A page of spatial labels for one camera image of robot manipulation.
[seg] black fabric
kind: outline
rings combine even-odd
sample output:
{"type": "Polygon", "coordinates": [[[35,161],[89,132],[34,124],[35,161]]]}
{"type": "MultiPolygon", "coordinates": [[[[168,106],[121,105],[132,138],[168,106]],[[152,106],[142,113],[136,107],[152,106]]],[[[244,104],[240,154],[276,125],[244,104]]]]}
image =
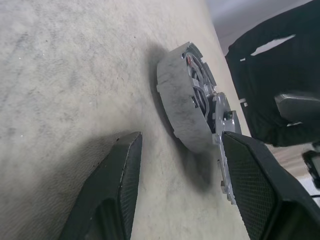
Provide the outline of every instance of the black fabric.
{"type": "Polygon", "coordinates": [[[291,124],[280,116],[274,97],[290,91],[320,95],[320,0],[277,15],[246,32],[229,47],[226,60],[254,138],[274,146],[320,140],[320,129],[291,124]],[[251,54],[272,40],[284,43],[251,54]]]}

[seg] gray floor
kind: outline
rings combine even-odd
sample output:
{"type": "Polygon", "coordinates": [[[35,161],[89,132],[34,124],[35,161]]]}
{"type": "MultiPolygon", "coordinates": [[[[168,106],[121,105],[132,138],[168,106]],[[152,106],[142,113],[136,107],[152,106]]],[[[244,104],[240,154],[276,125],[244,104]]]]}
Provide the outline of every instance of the gray floor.
{"type": "Polygon", "coordinates": [[[194,42],[238,111],[204,1],[1,0],[0,239],[57,239],[116,139],[143,132],[132,240],[248,239],[216,162],[177,141],[156,66],[194,42]]]}

